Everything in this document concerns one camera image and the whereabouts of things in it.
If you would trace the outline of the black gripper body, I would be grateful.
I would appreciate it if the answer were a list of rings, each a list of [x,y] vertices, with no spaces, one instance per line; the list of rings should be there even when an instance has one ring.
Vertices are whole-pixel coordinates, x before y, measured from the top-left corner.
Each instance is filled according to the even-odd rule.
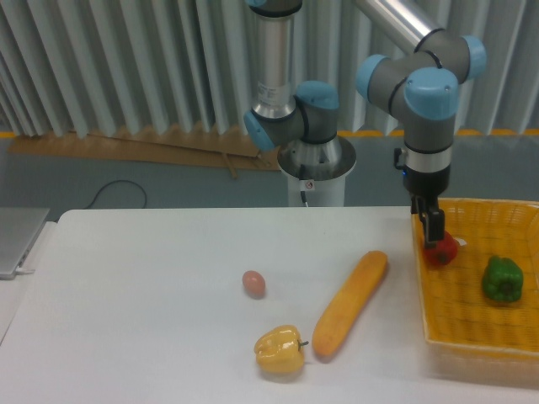
[[[450,166],[433,173],[418,172],[406,166],[403,170],[403,185],[413,196],[437,198],[448,188],[450,173]]]

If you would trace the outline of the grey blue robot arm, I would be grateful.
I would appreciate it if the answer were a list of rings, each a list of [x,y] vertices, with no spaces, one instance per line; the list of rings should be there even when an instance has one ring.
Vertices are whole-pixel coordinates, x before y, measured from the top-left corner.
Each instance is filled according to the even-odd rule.
[[[330,196],[328,183],[343,180],[356,155],[337,135],[337,91],[326,82],[291,83],[294,18],[302,3],[251,1],[248,7],[256,17],[258,62],[258,92],[243,117],[248,134],[261,151],[278,152],[291,205],[341,205],[343,197]],[[405,52],[398,60],[369,56],[355,87],[403,125],[404,145],[393,164],[432,248],[445,236],[438,198],[449,183],[459,87],[483,73],[486,50],[476,37],[449,34],[410,1],[359,1],[357,7]]]

